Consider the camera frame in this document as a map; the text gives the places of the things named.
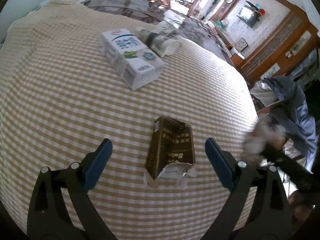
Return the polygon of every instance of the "white box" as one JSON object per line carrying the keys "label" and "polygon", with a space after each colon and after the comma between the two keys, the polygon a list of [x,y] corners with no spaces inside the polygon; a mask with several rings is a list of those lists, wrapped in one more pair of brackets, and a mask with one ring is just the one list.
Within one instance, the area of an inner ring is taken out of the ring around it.
{"label": "white box", "polygon": [[102,34],[103,54],[123,81],[136,90],[156,80],[166,64],[126,29]]}

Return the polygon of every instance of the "blue circular logo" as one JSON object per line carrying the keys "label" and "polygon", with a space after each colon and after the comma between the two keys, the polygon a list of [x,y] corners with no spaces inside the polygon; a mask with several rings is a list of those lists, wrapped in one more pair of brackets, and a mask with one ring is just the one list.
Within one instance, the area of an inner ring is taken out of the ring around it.
{"label": "blue circular logo", "polygon": [[156,58],[151,52],[146,52],[143,56],[146,60],[154,60]]}

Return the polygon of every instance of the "dark marble surface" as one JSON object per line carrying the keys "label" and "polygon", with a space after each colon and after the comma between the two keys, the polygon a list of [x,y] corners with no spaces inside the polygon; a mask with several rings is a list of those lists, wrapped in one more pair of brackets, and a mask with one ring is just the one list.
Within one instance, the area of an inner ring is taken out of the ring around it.
{"label": "dark marble surface", "polygon": [[154,25],[164,20],[168,21],[177,27],[177,31],[182,37],[190,39],[233,65],[228,55],[223,51],[223,45],[209,26],[182,13],[163,7],[159,8],[159,5],[147,0],[90,0],[85,5],[96,11],[124,15]]}

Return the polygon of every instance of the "yellow and white gingham fabric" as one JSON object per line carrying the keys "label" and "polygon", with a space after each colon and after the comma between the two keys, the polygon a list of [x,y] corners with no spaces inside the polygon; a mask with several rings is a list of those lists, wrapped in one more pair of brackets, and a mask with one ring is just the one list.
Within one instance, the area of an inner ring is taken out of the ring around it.
{"label": "yellow and white gingham fabric", "polygon": [[[28,207],[41,167],[64,169],[103,138],[114,150],[89,197],[119,239],[200,239],[219,214],[228,190],[210,165],[204,142],[213,137],[239,159],[256,113],[242,76],[195,43],[163,60],[160,78],[129,90],[100,52],[104,31],[154,26],[54,1],[18,20],[0,50],[0,197],[26,231]],[[153,121],[161,115],[192,126],[197,177],[185,190],[174,181],[144,186]],[[70,198],[70,216],[81,226]],[[254,199],[249,194],[237,228]]]}

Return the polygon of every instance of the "television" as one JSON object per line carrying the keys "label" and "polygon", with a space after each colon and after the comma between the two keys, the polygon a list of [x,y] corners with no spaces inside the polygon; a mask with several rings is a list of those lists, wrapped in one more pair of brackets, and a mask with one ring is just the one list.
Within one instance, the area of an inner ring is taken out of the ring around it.
{"label": "television", "polygon": [[261,14],[258,11],[258,8],[255,6],[243,6],[240,10],[240,12],[237,15],[241,20],[243,20],[247,25],[250,27],[253,27],[256,22],[259,22],[259,17]]}

